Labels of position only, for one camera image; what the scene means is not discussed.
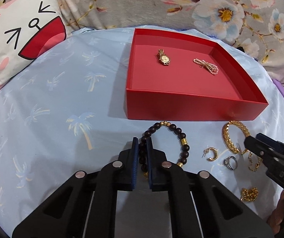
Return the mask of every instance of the watch face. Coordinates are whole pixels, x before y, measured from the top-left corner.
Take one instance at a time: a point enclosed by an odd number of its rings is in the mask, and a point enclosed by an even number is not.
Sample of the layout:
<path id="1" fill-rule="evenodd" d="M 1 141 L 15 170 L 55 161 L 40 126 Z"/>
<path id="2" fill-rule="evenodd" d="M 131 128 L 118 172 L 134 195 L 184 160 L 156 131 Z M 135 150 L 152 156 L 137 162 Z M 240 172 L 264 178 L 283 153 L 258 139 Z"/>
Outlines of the watch face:
<path id="1" fill-rule="evenodd" d="M 162 56 L 161 56 L 161 60 L 162 60 L 163 62 L 169 62 L 169 58 L 168 58 L 166 55 L 162 55 Z"/>

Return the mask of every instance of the floral blanket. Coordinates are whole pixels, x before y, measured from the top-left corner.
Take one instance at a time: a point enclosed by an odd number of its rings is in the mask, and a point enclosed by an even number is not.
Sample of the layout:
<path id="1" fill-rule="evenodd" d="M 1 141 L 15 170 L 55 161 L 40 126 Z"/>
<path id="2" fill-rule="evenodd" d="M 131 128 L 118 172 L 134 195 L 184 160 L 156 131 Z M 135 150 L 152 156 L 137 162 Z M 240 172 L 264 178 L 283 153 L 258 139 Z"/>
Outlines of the floral blanket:
<path id="1" fill-rule="evenodd" d="M 59 1 L 74 30 L 143 24 L 195 28 L 244 50 L 284 85 L 284 0 Z"/>

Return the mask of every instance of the robotic claw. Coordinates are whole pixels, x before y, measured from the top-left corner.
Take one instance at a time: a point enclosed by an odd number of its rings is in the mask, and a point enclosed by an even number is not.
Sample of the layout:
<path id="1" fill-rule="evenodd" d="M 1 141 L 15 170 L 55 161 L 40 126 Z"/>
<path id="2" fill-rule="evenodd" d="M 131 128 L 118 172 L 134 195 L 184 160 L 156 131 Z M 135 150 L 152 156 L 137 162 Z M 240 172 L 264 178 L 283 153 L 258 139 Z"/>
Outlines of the robotic claw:
<path id="1" fill-rule="evenodd" d="M 259 133 L 247 149 L 284 188 L 284 144 Z M 147 140 L 149 187 L 167 191 L 173 238 L 273 238 L 271 228 L 207 171 L 183 171 Z M 13 238 L 114 237 L 117 191 L 135 188 L 138 139 L 101 171 L 79 171 L 14 230 Z M 276 238 L 284 237 L 284 228 Z"/>

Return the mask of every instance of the silver ring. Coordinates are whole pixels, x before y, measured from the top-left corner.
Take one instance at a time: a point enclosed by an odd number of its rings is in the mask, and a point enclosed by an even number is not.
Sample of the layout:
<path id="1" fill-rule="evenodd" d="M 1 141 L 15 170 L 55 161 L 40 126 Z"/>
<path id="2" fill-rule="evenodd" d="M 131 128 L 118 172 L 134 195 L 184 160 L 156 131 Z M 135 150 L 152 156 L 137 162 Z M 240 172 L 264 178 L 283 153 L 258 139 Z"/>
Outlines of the silver ring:
<path id="1" fill-rule="evenodd" d="M 233 159 L 235 161 L 235 163 L 236 163 L 235 168 L 231 167 L 230 159 Z M 227 157 L 226 159 L 224 159 L 223 164 L 231 171 L 234 171 L 234 170 L 236 170 L 238 168 L 238 162 L 237 162 L 237 160 L 236 160 L 236 158 L 234 156 L 230 156 L 230 157 Z"/>

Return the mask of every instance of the red box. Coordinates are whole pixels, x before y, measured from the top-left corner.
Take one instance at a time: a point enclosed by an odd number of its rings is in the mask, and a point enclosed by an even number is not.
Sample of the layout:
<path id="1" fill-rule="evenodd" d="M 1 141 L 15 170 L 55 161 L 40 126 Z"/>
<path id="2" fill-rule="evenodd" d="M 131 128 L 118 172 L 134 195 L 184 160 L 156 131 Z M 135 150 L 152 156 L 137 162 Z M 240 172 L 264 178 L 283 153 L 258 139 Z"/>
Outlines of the red box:
<path id="1" fill-rule="evenodd" d="M 164 49 L 169 66 L 159 62 Z M 217 75 L 193 62 L 218 66 Z M 240 64 L 219 44 L 177 32 L 137 28 L 126 84 L 127 115 L 136 120 L 246 121 L 268 105 Z"/>

